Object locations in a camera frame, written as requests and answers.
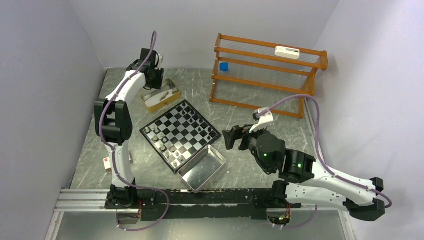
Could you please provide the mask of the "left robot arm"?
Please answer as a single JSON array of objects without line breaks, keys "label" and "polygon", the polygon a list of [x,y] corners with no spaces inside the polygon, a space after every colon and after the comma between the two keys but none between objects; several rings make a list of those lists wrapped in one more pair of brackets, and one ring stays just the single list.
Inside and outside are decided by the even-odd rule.
[{"label": "left robot arm", "polygon": [[128,104],[140,89],[160,89],[164,70],[163,56],[153,48],[143,48],[140,58],[131,64],[123,80],[106,98],[94,102],[95,131],[109,154],[112,183],[107,201],[114,206],[132,208],[139,200],[130,166],[129,139],[133,123]]}]

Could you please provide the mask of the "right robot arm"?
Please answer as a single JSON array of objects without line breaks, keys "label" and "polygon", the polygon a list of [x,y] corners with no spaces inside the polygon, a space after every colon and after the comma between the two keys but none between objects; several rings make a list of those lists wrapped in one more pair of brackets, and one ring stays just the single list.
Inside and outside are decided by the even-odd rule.
[{"label": "right robot arm", "polygon": [[249,151],[267,175],[277,174],[268,196],[257,194],[254,203],[265,208],[295,208],[302,204],[336,208],[357,220],[374,222],[386,213],[378,198],[384,181],[361,179],[334,170],[312,155],[286,147],[284,140],[268,130],[249,132],[251,125],[223,130],[225,147],[240,140],[240,151]]}]

